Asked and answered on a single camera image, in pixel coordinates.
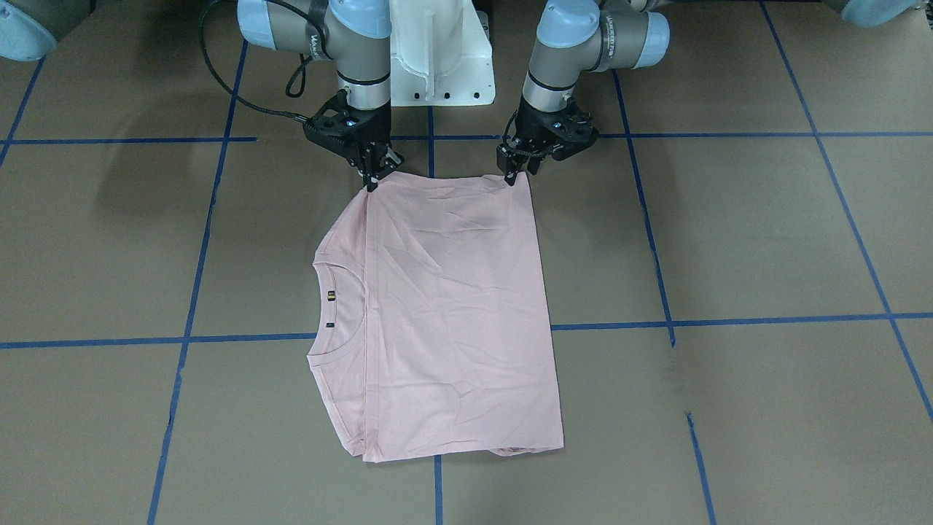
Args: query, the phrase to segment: pink fabric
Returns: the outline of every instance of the pink fabric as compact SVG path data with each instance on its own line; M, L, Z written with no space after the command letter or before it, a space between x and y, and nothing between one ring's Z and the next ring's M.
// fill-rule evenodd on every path
M314 258L308 362L363 461L564 446L528 180L396 172L360 193Z

